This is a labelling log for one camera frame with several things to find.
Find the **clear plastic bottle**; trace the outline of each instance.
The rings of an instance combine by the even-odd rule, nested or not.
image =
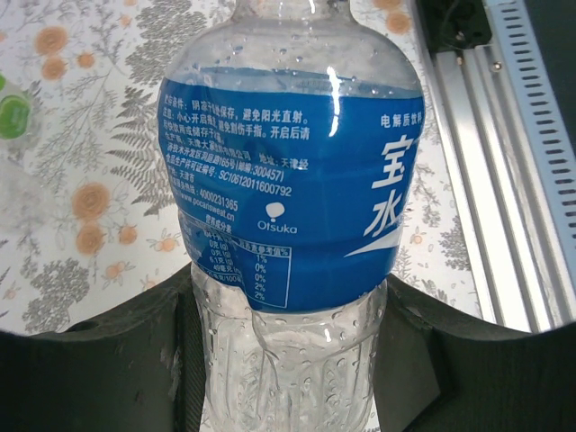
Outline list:
[[[362,430],[424,104],[346,1],[238,0],[158,98],[218,431]]]

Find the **otsuka logo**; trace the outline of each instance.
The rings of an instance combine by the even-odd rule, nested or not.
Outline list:
[[[276,225],[276,218],[279,218],[284,214],[286,209],[281,202],[270,202],[266,206],[266,213],[270,218],[270,222],[266,222],[265,220],[260,220],[258,222],[258,229],[262,231],[270,231],[270,232],[279,232],[285,234],[296,234],[298,229],[296,227],[289,227],[286,224],[283,225]]]

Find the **vent slot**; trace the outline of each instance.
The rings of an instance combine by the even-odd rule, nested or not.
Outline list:
[[[524,2],[512,0],[491,9],[558,238],[576,283],[576,158],[572,157],[572,145]]]

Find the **bottle neck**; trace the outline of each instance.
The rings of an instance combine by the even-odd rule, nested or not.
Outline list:
[[[347,0],[238,0],[232,19],[310,22],[334,17],[351,19]]]

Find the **pocari sweat label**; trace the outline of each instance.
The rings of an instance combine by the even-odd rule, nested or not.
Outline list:
[[[256,310],[316,311],[371,291],[392,270],[424,124],[423,98],[405,96],[165,79],[159,142],[192,260]]]

